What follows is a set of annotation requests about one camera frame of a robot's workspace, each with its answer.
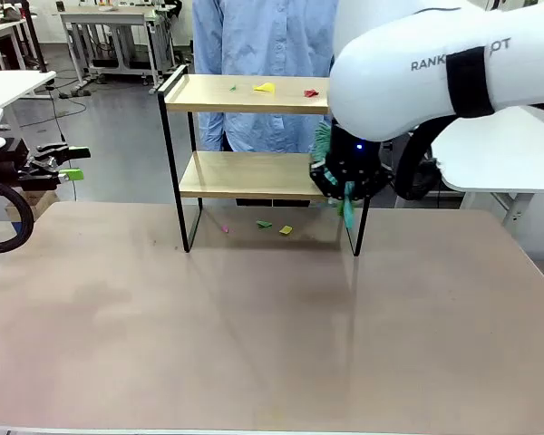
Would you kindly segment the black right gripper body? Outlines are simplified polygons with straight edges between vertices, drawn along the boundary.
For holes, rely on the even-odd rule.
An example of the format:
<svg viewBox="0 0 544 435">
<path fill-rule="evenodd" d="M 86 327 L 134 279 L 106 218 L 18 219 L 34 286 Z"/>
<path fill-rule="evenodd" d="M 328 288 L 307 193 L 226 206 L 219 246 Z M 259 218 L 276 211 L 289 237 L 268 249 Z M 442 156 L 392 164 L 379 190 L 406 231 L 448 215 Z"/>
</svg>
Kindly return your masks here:
<svg viewBox="0 0 544 435">
<path fill-rule="evenodd" d="M 380 148 L 380 142 L 358 138 L 333 124 L 325 165 L 334 176 L 372 176 L 381 167 Z"/>
</svg>

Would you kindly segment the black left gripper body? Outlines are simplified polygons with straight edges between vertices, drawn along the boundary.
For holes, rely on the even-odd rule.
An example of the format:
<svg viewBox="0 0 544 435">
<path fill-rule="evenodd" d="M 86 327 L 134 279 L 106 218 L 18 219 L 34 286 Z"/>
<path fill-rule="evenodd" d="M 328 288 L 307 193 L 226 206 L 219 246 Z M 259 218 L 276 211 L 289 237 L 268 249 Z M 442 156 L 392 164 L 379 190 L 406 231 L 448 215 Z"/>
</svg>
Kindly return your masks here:
<svg viewBox="0 0 544 435">
<path fill-rule="evenodd" d="M 20 138 L 0 138 L 0 181 L 17 181 L 28 161 L 29 149 Z"/>
</svg>

